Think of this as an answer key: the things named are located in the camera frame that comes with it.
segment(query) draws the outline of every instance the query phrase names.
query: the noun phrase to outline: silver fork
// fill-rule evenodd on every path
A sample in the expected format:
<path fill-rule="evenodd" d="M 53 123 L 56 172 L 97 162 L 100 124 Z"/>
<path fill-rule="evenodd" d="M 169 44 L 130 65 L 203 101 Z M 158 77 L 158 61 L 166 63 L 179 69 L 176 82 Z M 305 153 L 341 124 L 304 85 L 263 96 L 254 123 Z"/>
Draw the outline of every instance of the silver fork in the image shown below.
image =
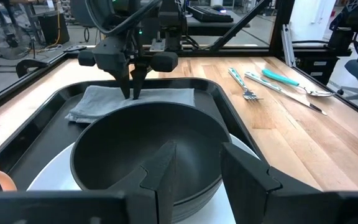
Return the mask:
<path fill-rule="evenodd" d="M 262 100 L 259 98 L 254 92 L 250 91 L 244 81 L 242 80 L 239 73 L 234 68 L 229 68 L 230 75 L 240 84 L 240 86 L 244 89 L 243 97 L 246 100 Z"/>

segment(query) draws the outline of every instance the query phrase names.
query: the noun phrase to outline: black bowl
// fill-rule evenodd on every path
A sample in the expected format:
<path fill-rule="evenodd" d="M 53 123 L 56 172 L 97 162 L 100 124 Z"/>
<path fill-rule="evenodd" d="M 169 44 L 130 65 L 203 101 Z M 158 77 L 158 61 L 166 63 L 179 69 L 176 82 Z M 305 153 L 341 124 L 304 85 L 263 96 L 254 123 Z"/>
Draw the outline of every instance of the black bowl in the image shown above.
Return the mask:
<path fill-rule="evenodd" d="M 70 167 L 83 190 L 114 185 L 167 141 L 177 144 L 173 222 L 201 209 L 221 183 L 219 151 L 231 142 L 210 115 L 178 103 L 141 103 L 118 109 L 89 125 L 71 153 Z"/>

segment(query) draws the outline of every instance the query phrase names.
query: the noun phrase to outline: knife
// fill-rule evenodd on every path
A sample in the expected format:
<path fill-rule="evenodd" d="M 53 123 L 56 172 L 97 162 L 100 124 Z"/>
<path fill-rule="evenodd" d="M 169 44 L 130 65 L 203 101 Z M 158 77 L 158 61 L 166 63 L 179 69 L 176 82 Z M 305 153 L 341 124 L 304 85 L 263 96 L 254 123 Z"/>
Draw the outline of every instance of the knife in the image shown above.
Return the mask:
<path fill-rule="evenodd" d="M 327 113 L 325 113 L 322 109 L 320 109 L 317 106 L 311 104 L 309 101 L 307 101 L 307 100 L 303 101 L 303 100 L 300 100 L 300 99 L 297 99 L 297 98 L 291 96 L 288 92 L 286 92 L 285 90 L 281 89 L 279 86 L 276 86 L 276 85 L 271 84 L 270 82 L 268 82 L 266 80 L 261 79 L 260 76 L 255 75 L 252 72 L 246 72 L 245 75 L 246 75 L 247 78 L 250 78 L 253 81 L 259 82 L 260 84 L 262 84 L 262 85 L 264 85 L 266 87 L 269 87 L 272 90 L 275 90 L 275 91 L 277 91 L 279 93 L 283 93 L 287 97 L 289 97 L 289 98 L 291 98 L 291 99 L 293 99 L 293 100 L 295 100 L 295 101 L 297 101 L 297 102 L 299 102 L 299 103 L 301 103 L 301 104 L 303 104 L 303 105 L 305 105 L 305 106 L 307 106 L 307 107 L 309 107 L 309 108 L 311 108 L 311 109 L 313 109 L 313 110 L 315 110 L 315 111 L 317 111 L 319 113 L 322 113 L 323 115 L 327 115 Z"/>

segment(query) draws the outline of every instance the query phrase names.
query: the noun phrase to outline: gray napkin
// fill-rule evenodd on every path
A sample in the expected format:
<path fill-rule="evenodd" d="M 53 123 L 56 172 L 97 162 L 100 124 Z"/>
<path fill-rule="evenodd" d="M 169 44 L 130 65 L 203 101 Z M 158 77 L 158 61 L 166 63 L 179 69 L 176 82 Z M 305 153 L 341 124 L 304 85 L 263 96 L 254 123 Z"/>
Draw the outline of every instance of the gray napkin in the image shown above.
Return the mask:
<path fill-rule="evenodd" d="M 183 103 L 194 106 L 194 89 L 142 90 L 138 100 L 133 100 L 132 98 L 125 100 L 120 88 L 89 86 L 80 102 L 68 112 L 65 119 L 77 123 L 92 123 L 98 118 L 124 106 L 153 101 Z"/>

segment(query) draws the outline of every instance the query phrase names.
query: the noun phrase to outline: wooden tabletop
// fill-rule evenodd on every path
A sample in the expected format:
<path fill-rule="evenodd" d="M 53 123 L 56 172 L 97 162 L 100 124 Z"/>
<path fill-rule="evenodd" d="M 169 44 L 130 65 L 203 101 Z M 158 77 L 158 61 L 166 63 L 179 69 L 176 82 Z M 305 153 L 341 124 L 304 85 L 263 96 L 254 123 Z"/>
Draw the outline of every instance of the wooden tabletop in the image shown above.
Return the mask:
<path fill-rule="evenodd" d="M 199 77 L 220 84 L 270 165 L 321 190 L 358 190 L 358 113 L 334 97 L 305 96 L 302 89 L 280 85 L 327 112 L 319 114 L 249 79 L 247 86 L 263 100 L 246 101 L 228 74 L 261 74 L 268 68 L 318 90 L 277 58 L 181 58 L 172 73 L 150 72 L 147 78 Z M 68 60 L 0 107 L 0 145 L 61 87 L 85 80 L 112 79 L 96 67 Z"/>

